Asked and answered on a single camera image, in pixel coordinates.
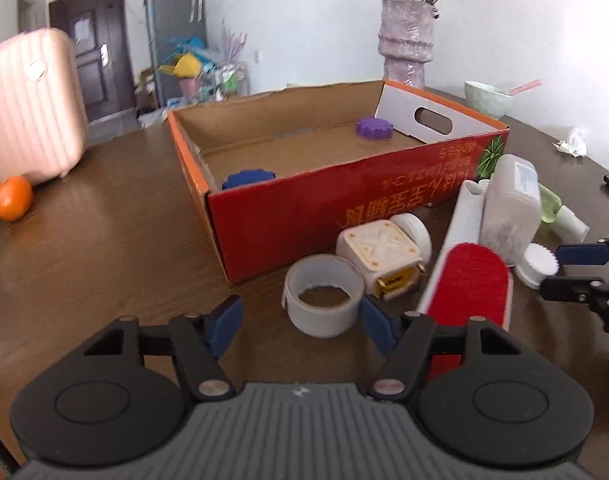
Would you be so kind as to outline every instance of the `purple bottle cap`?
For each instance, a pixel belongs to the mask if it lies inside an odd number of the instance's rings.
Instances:
[[[356,124],[356,133],[365,139],[391,139],[393,124],[384,119],[365,117]]]

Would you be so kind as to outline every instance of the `suitcase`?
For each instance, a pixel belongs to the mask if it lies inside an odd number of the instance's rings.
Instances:
[[[70,38],[44,28],[0,44],[0,181],[64,177],[84,153],[88,121]]]

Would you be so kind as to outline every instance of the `refrigerator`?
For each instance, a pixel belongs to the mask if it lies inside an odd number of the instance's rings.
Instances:
[[[182,92],[174,76],[160,73],[157,69],[174,50],[169,44],[171,38],[198,37],[206,45],[204,0],[202,17],[198,15],[199,4],[196,2],[193,22],[191,21],[192,0],[145,0],[145,6],[156,94],[158,104],[164,107],[167,100],[180,97]]]

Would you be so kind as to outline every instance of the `white plastic bottle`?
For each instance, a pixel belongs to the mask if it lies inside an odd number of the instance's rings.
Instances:
[[[541,210],[534,165],[502,155],[485,196],[480,244],[496,252],[507,267],[515,266],[538,231]]]

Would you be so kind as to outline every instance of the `box handle hole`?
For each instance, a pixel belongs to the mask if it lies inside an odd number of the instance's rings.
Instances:
[[[448,135],[454,130],[454,123],[451,119],[429,110],[428,108],[418,108],[414,118],[422,124],[422,126],[427,126],[440,135]]]

